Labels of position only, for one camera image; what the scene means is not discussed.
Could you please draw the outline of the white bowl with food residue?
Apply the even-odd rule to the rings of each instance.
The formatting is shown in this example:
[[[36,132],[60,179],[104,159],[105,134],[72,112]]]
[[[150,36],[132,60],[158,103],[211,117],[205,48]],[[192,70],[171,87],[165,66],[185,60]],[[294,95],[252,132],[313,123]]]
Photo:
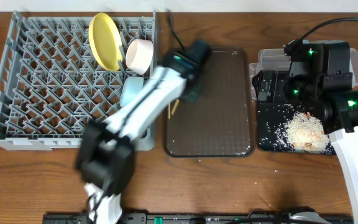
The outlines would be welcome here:
[[[135,39],[126,53],[126,66],[133,72],[143,75],[150,67],[154,56],[154,44],[150,40]]]

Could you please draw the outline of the light blue bowl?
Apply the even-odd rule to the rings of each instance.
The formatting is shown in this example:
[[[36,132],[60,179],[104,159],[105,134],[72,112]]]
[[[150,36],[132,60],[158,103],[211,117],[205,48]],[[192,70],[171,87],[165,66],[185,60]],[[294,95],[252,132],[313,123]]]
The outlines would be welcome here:
[[[120,107],[123,108],[132,102],[135,97],[141,92],[144,85],[144,79],[142,77],[128,77],[124,83]]]

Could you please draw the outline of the yellow plate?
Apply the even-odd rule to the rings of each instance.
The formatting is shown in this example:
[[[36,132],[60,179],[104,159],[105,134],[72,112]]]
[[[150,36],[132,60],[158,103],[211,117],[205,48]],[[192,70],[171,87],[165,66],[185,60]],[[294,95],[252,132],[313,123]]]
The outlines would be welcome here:
[[[119,61],[123,60],[120,51],[121,36],[113,19],[106,13],[95,15],[89,24],[89,44],[91,52],[105,70],[119,70]]]

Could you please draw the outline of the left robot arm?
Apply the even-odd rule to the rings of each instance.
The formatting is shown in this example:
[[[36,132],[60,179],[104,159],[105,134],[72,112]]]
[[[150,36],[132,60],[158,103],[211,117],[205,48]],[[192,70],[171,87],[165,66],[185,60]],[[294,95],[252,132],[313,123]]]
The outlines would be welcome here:
[[[118,222],[121,193],[134,174],[140,137],[172,101],[195,101],[211,53],[200,39],[183,50],[170,49],[132,102],[102,122],[88,122],[75,169],[85,182],[89,223]]]

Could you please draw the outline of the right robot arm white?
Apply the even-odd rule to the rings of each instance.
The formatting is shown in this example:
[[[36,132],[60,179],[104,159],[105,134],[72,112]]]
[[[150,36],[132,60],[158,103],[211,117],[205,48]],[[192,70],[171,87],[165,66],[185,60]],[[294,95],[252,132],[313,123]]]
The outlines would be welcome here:
[[[252,79],[257,103],[300,105],[318,118],[339,159],[358,223],[358,90],[352,73],[262,70]]]

